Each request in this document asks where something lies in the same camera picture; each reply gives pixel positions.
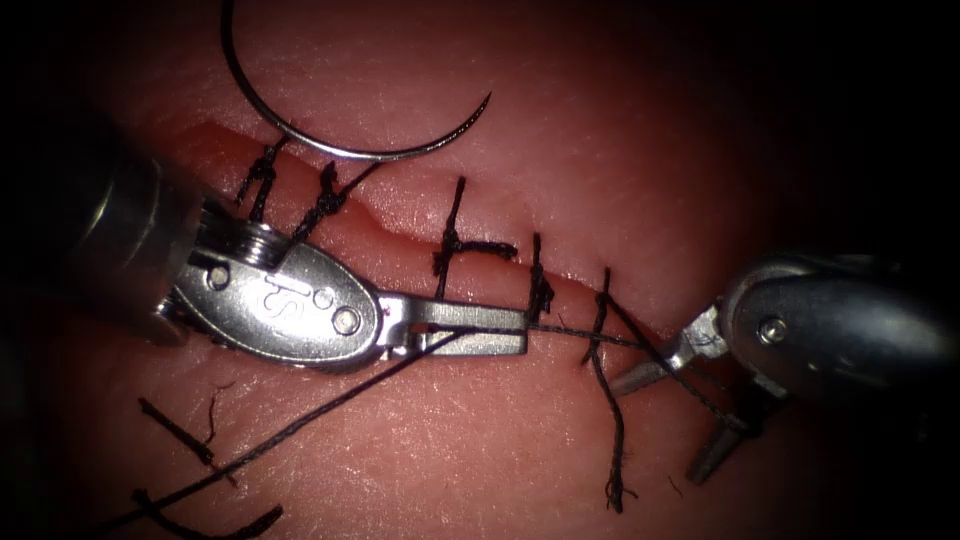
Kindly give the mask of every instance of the skin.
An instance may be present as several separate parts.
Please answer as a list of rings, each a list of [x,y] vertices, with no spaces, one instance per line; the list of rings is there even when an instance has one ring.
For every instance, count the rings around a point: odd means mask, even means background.
[[[158,155],[232,196],[278,134],[230,78],[218,7],[164,5],[107,18],[72,52],[82,59],[74,80]],[[593,291],[609,266],[611,294],[664,339],[743,264],[792,234],[786,223],[796,224],[796,209],[810,200],[789,163],[758,155],[776,153],[777,143],[735,114],[744,102],[706,91],[710,75],[662,61],[669,36],[643,20],[612,6],[240,2],[235,35],[267,102],[345,146],[433,138],[493,91],[466,136],[376,172],[311,243],[384,289],[430,295],[430,254],[465,175],[461,238],[510,242],[520,255],[456,257],[448,298],[526,307],[539,232],[557,292],[543,322],[589,329]],[[328,160],[285,149],[266,222],[291,232]],[[365,165],[337,167],[347,181]],[[612,317],[606,331],[625,335]],[[55,418],[46,440],[61,463],[63,497],[75,498],[64,510],[68,529],[132,509],[135,488],[157,498],[209,472],[141,414],[138,397],[202,440],[215,386],[235,381],[218,395],[211,443],[215,462],[225,463],[383,368],[348,376],[283,368],[199,335],[184,348],[158,349],[84,319],[64,322],[58,334],[32,354],[57,366],[40,393]],[[639,499],[627,496],[622,515],[607,510],[613,420],[594,374],[580,365],[587,343],[530,339],[519,358],[424,360],[236,473],[239,488],[220,482],[165,514],[226,534],[282,504],[284,516],[262,538],[834,530],[836,503],[854,483],[840,473],[844,458],[816,413],[787,407],[696,487],[683,475],[713,417],[671,381],[620,400],[624,482]],[[609,346],[601,352],[608,374],[640,359]],[[112,537],[169,535],[141,520]]]

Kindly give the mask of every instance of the black suture thread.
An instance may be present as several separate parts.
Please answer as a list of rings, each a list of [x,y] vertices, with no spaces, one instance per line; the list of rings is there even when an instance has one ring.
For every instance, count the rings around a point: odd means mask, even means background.
[[[159,525],[161,529],[174,536],[179,536],[184,540],[247,540],[249,538],[256,538],[267,532],[267,529],[272,527],[273,524],[280,519],[280,516],[283,515],[283,507],[278,504],[249,525],[244,525],[230,534],[210,535],[188,529],[164,516],[160,510],[153,505],[153,502],[150,501],[150,497],[144,489],[138,489],[133,492],[133,501],[140,505],[140,508],[146,513],[146,516]]]
[[[374,163],[367,167],[359,176],[354,178],[353,181],[337,193],[333,187],[337,181],[337,170],[333,161],[328,163],[326,167],[320,171],[320,195],[317,196],[317,202],[314,203],[312,208],[307,210],[307,213],[303,215],[303,219],[300,220],[300,224],[297,225],[297,228],[293,231],[293,241],[306,241],[310,233],[317,228],[320,220],[339,212],[347,202],[347,196],[350,195],[350,192],[356,189],[356,187],[360,185],[360,182],[370,176],[373,171],[379,169],[381,165],[383,164]]]
[[[540,263],[540,233],[533,233],[533,264],[530,265],[530,298],[527,302],[527,322],[540,322],[540,313],[550,313],[550,302],[556,293],[543,273]]]
[[[621,347],[627,347],[628,349],[637,349],[641,351],[647,350],[646,344],[640,341],[618,338],[616,336],[609,336],[607,334],[601,334],[599,332],[591,332],[589,330],[577,330],[575,328],[567,328],[566,326],[557,326],[554,324],[541,324],[541,323],[530,323],[527,325],[527,329],[537,330],[540,332],[549,332],[551,334],[561,334],[565,336],[579,337],[584,339],[595,339],[601,343],[610,343],[611,345],[619,345]]]
[[[240,206],[243,203],[243,199],[247,196],[247,191],[250,190],[250,186],[254,182],[260,182],[260,189],[257,191],[257,198],[253,203],[253,210],[250,211],[250,221],[263,221],[263,208],[267,204],[267,197],[270,195],[270,190],[273,188],[273,181],[277,177],[277,171],[273,168],[274,162],[277,160],[277,155],[280,153],[280,150],[290,141],[290,138],[286,135],[280,137],[280,140],[277,141],[273,146],[264,146],[263,155],[257,158],[253,165],[250,166],[250,170],[247,171],[247,177],[243,179],[243,183],[240,184],[240,189],[237,190],[237,196],[234,197],[233,202]]]
[[[603,323],[607,319],[607,301],[610,299],[610,268],[603,269],[603,290],[598,292],[594,300],[597,303],[597,318],[593,322],[593,331],[600,333],[603,331]],[[593,372],[597,376],[597,382],[603,390],[603,395],[607,398],[610,410],[613,413],[615,424],[613,433],[613,458],[610,461],[610,477],[607,479],[607,485],[604,492],[607,494],[607,508],[613,506],[618,513],[623,513],[623,494],[629,493],[636,499],[637,494],[623,485],[623,439],[624,425],[623,413],[620,411],[620,405],[617,398],[614,397],[607,383],[607,378],[603,374],[603,366],[600,362],[600,342],[591,339],[587,345],[587,352],[583,355],[581,365],[586,364],[588,360],[593,363]]]
[[[437,281],[435,298],[443,298],[447,292],[447,274],[450,273],[450,260],[457,253],[475,251],[497,255],[505,260],[517,256],[517,248],[505,242],[461,242],[457,234],[457,214],[460,212],[460,202],[463,200],[463,189],[467,179],[461,176],[457,180],[457,191],[453,196],[453,208],[447,216],[447,224],[443,229],[443,239],[440,241],[440,251],[433,253],[433,275],[440,278]]]
[[[699,400],[700,403],[704,407],[706,407],[708,411],[713,413],[714,416],[716,416],[721,422],[725,423],[731,429],[734,429],[737,431],[748,431],[750,429],[750,425],[744,422],[743,420],[741,420],[739,417],[732,414],[724,414],[723,411],[720,410],[720,407],[717,407],[717,405],[712,401],[710,401],[710,399],[707,396],[705,396],[702,392],[694,388],[693,385],[691,385],[689,382],[685,381],[682,377],[680,377],[677,374],[677,372],[667,364],[667,361],[663,358],[663,355],[660,354],[660,351],[658,351],[656,347],[654,347],[653,344],[650,343],[650,341],[646,338],[646,336],[643,335],[643,332],[640,331],[640,327],[637,326],[637,323],[633,322],[633,319],[630,318],[630,314],[627,313],[625,309],[620,307],[620,304],[618,304],[617,301],[613,299],[613,297],[608,296],[607,301],[610,305],[610,309],[612,309],[613,312],[617,314],[617,317],[621,321],[623,321],[623,324],[626,325],[627,330],[629,330],[630,333],[633,334],[633,337],[639,343],[643,344],[643,348],[650,355],[650,358],[654,362],[659,364],[660,367],[663,368],[663,370],[667,372],[667,374],[670,377],[672,377],[675,381],[680,383],[680,386],[682,386],[683,389],[687,391],[687,393],[697,398],[697,400]]]
[[[151,508],[152,509],[155,508],[157,511],[162,510],[170,506],[171,504],[179,502],[185,499],[186,497],[189,497],[190,495],[193,495],[194,493],[202,490],[203,488],[216,483],[226,475],[232,474],[240,470],[241,468],[245,467],[250,462],[260,458],[260,456],[269,452],[270,450],[275,448],[277,445],[279,445],[286,439],[292,437],[295,433],[297,433],[298,431],[300,431],[301,429],[309,425],[311,422],[313,422],[317,418],[320,418],[324,414],[327,414],[328,412],[336,409],[337,407],[343,405],[344,403],[351,401],[353,398],[359,396],[360,394],[369,390],[370,388],[379,384],[380,382],[383,382],[384,380],[389,379],[390,377],[393,377],[394,375],[400,373],[401,371],[410,367],[411,365],[413,365],[415,362],[422,359],[423,357],[433,354],[434,351],[436,351],[437,349],[441,347],[445,347],[465,335],[468,335],[471,333],[477,333],[477,332],[486,332],[486,330],[483,328],[471,328],[469,330],[454,331],[452,334],[448,335],[443,339],[438,340],[436,343],[426,347],[422,351],[416,352],[402,360],[399,360],[396,364],[381,371],[380,373],[377,373],[376,375],[370,377],[366,381],[363,381],[357,386],[354,386],[353,388],[351,388],[350,390],[347,390],[343,394],[340,394],[339,396],[324,403],[323,405],[320,405],[319,407],[313,409],[312,411],[309,411],[301,415],[299,418],[297,418],[296,420],[288,424],[286,427],[284,427],[283,429],[275,433],[273,436],[271,436],[267,440],[251,448],[242,456],[234,459],[230,463],[224,465],[220,470],[214,471],[212,474],[207,475],[206,477],[201,478],[200,480],[188,486],[185,486],[173,493],[170,493],[169,495],[166,495],[164,497],[161,497],[160,499],[157,499],[151,504]],[[126,525],[127,523],[131,523],[146,515],[147,515],[146,511],[142,508],[139,510],[133,510],[131,512],[122,514],[120,516],[117,516],[113,519],[107,520],[103,523],[100,523],[99,525],[92,527],[91,529],[85,531],[85,533],[82,534],[82,537],[92,538],[92,537],[101,536],[103,534],[106,534],[109,531],[122,527],[123,525]]]
[[[178,426],[176,422],[167,417],[167,415],[160,412],[160,409],[157,409],[152,403],[147,401],[146,398],[137,398],[137,401],[140,403],[140,410],[143,411],[143,414],[153,418],[158,424],[160,424],[164,429],[169,431],[178,441],[183,443],[191,452],[197,455],[200,458],[200,463],[203,463],[207,467],[210,467],[214,472],[219,471],[220,469],[213,463],[213,451],[206,445],[206,443],[200,442],[199,439],[193,435],[187,433],[187,430]],[[231,475],[227,475],[227,481],[230,482],[230,485],[233,487],[238,487],[240,484],[237,482],[237,479]]]
[[[677,495],[680,495],[680,498],[683,498],[683,492],[680,491],[680,488],[677,487],[677,484],[673,481],[673,478],[670,475],[667,475],[667,480],[670,481],[670,485],[673,486],[673,490],[677,492]]]

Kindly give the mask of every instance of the curved suture needle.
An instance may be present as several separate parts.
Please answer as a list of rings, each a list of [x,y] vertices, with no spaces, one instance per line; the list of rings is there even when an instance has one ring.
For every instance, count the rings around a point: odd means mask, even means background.
[[[263,98],[257,94],[257,91],[254,90],[250,80],[247,79],[246,74],[244,74],[243,68],[240,67],[240,61],[237,59],[237,51],[233,46],[233,0],[224,0],[223,2],[223,8],[220,12],[220,43],[223,47],[223,54],[226,57],[227,66],[230,68],[230,73],[236,80],[237,86],[240,87],[240,91],[243,92],[243,95],[247,98],[247,101],[253,105],[253,108],[256,109],[265,120],[276,126],[277,129],[295,141],[321,152],[326,152],[328,154],[346,159],[359,159],[375,162],[399,161],[401,159],[422,156],[424,154],[433,152],[434,150],[439,150],[440,148],[443,148],[444,146],[456,140],[468,129],[470,129],[470,126],[472,126],[477,119],[480,118],[480,115],[483,114],[483,110],[486,109],[487,103],[490,101],[490,94],[487,94],[487,97],[484,98],[483,102],[480,103],[480,106],[473,111],[473,114],[464,120],[462,124],[457,126],[456,129],[438,139],[423,143],[419,146],[400,150],[358,150],[353,148],[345,148],[313,137],[312,135],[293,127],[293,125],[281,118],[276,111],[271,109],[263,100]]]

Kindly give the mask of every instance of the screw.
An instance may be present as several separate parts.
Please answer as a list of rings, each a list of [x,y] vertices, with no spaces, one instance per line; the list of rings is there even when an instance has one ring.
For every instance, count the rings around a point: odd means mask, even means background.
[[[787,323],[776,317],[771,317],[760,323],[757,335],[764,345],[776,345],[787,337]]]
[[[230,269],[226,266],[214,266],[207,271],[207,286],[222,291],[230,284]]]
[[[341,336],[349,336],[360,328],[360,314],[352,307],[342,307],[333,314],[333,329]]]
[[[333,292],[333,287],[318,289],[317,292],[313,294],[313,305],[320,309],[330,309],[336,297],[337,295]]]

